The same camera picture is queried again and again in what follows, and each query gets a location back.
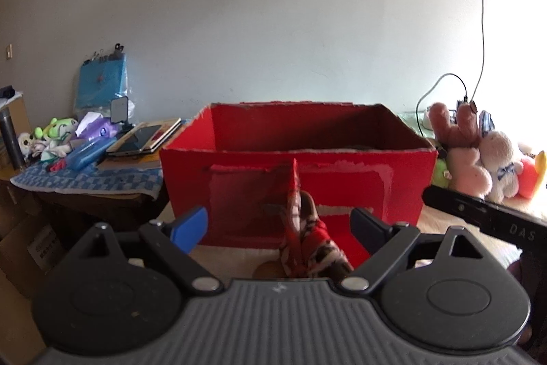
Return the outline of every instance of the red box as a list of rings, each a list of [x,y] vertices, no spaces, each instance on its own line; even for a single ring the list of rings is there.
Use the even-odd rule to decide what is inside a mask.
[[[354,266],[367,253],[349,231],[365,207],[416,224],[437,152],[383,105],[212,104],[161,150],[175,215],[209,212],[205,245],[278,248],[293,162],[333,240]]]

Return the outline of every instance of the black cable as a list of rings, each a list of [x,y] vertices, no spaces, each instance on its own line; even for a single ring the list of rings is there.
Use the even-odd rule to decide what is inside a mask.
[[[444,78],[444,77],[447,77],[447,76],[456,76],[460,82],[463,84],[463,90],[465,90],[465,96],[463,97],[463,100],[464,102],[467,102],[467,86],[466,86],[466,83],[463,82],[463,79],[461,79],[458,75],[456,75],[455,73],[445,73],[443,75],[441,75],[439,77],[439,79],[437,79],[436,83],[433,84],[433,87],[431,87],[424,95],[422,95],[422,97],[418,100],[417,104],[416,104],[416,122],[418,124],[418,130],[420,132],[420,134],[422,134],[422,136],[424,136],[423,132],[422,132],[422,127],[419,125],[419,118],[418,118],[418,107],[419,107],[419,104],[431,93],[435,90],[435,88],[437,87],[437,85],[441,82],[441,79]]]
[[[484,0],[481,0],[481,14],[480,14],[480,28],[482,31],[482,67],[480,69],[479,80],[477,85],[475,85],[475,90],[471,95],[471,101],[475,98],[475,93],[477,93],[477,88],[479,87],[480,80],[482,79],[482,73],[484,72],[484,59],[485,59],[485,45],[484,45]]]

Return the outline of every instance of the thermos bottle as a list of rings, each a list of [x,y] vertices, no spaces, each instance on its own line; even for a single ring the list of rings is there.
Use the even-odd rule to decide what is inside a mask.
[[[8,150],[9,159],[12,161],[13,169],[19,169],[25,165],[21,148],[17,141],[17,135],[13,128],[12,117],[9,114],[9,108],[4,107],[0,110],[0,132],[4,140],[5,148]]]

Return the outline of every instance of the blue checkered cloth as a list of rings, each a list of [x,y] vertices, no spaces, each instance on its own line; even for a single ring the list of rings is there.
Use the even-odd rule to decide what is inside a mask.
[[[95,163],[79,172],[61,169],[47,172],[47,164],[36,163],[13,177],[17,187],[36,192],[58,194],[146,194],[158,198],[163,185],[163,171],[153,169],[119,169],[100,171]]]

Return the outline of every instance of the pink stuffed bunny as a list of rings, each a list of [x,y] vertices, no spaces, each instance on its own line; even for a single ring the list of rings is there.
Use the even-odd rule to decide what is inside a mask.
[[[456,112],[457,124],[450,122],[450,112],[445,104],[435,103],[429,109],[429,120],[436,140],[449,149],[479,147],[481,134],[475,103],[460,105]]]
[[[452,175],[449,188],[484,198],[492,189],[492,177],[482,166],[477,166],[480,153],[474,147],[454,147],[448,151],[446,165]]]

